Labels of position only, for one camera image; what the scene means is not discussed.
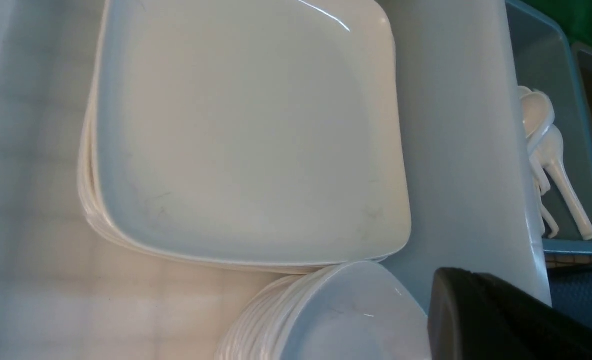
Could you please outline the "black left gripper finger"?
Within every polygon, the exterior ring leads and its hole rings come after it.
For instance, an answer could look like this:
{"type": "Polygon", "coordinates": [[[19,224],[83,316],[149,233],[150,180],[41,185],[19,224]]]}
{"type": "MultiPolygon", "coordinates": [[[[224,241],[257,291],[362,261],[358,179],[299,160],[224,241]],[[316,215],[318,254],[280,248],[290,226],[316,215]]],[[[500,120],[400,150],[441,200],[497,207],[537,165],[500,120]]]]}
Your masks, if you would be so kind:
{"type": "Polygon", "coordinates": [[[489,273],[439,268],[427,333],[434,360],[592,360],[592,329],[489,273]]]}

